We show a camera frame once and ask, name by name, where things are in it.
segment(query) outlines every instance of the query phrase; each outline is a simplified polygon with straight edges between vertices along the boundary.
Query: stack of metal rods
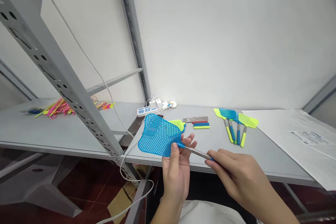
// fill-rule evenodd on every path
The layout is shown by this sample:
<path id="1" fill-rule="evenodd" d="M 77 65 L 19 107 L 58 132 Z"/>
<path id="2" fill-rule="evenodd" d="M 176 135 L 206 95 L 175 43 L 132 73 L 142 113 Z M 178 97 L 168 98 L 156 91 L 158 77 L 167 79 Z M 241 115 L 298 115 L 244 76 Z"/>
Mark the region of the stack of metal rods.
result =
<path id="1" fill-rule="evenodd" d="M 194 121 L 207 121 L 208 120 L 208 117 L 186 117 L 186 118 L 183 118 L 183 122 L 185 123 L 191 123 L 191 122 L 194 122 Z"/>

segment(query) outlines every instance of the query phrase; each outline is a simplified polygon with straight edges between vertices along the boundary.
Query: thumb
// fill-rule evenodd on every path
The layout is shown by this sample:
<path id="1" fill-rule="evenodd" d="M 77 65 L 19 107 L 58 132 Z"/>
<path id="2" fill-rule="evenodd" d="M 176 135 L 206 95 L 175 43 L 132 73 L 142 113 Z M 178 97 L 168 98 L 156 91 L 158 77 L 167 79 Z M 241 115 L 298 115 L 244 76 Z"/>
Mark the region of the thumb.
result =
<path id="1" fill-rule="evenodd" d="M 169 171 L 174 173 L 179 170 L 180 150 L 176 143 L 171 145 L 171 149 Z"/>
<path id="2" fill-rule="evenodd" d="M 231 177 L 225 171 L 225 169 L 216 161 L 206 160 L 205 164 L 216 172 L 229 195 L 232 198 L 235 198 L 235 196 L 237 195 L 237 186 L 232 181 Z"/>

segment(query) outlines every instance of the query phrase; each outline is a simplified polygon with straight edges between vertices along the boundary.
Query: left hand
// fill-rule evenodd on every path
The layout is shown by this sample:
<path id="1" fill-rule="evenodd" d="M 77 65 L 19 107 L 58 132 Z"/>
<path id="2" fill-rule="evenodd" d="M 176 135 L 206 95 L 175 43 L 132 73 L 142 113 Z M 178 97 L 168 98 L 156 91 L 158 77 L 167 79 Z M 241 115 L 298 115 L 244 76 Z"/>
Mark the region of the left hand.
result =
<path id="1" fill-rule="evenodd" d="M 190 134 L 187 138 L 181 135 L 182 143 L 187 147 L 195 148 L 197 142 L 191 144 L 194 137 L 194 134 Z M 163 198 L 176 204 L 183 204 L 189 191 L 191 152 L 187 149 L 179 149 L 176 143 L 171 145 L 171 149 L 170 157 L 162 157 Z"/>

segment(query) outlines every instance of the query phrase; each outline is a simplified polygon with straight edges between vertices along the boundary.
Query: label sticker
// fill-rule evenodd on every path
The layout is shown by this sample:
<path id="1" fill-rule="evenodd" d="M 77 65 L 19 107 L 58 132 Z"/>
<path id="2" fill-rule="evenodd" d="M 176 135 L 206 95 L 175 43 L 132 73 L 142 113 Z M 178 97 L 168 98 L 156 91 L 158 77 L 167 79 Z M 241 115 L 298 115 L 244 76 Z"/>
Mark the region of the label sticker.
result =
<path id="1" fill-rule="evenodd" d="M 306 145 L 329 145 L 330 143 L 324 137 L 316 134 L 314 131 L 291 131 L 302 143 Z"/>

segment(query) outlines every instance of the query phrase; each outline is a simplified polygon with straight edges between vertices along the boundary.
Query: power strip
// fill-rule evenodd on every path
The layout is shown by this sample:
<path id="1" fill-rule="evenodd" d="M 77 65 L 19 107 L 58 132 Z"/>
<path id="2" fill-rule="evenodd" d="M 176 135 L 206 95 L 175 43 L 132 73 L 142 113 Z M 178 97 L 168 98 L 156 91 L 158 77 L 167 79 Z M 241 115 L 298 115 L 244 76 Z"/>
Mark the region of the power strip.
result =
<path id="1" fill-rule="evenodd" d="M 138 108 L 136 110 L 136 114 L 137 114 L 137 117 L 143 117 L 143 116 L 146 116 L 148 114 L 158 113 L 162 109 L 165 109 L 165 110 L 170 109 L 170 106 L 168 106 L 168 102 L 164 101 L 162 103 L 162 108 L 160 110 L 158 110 L 156 107 L 151 109 L 149 106 L 148 107 Z"/>

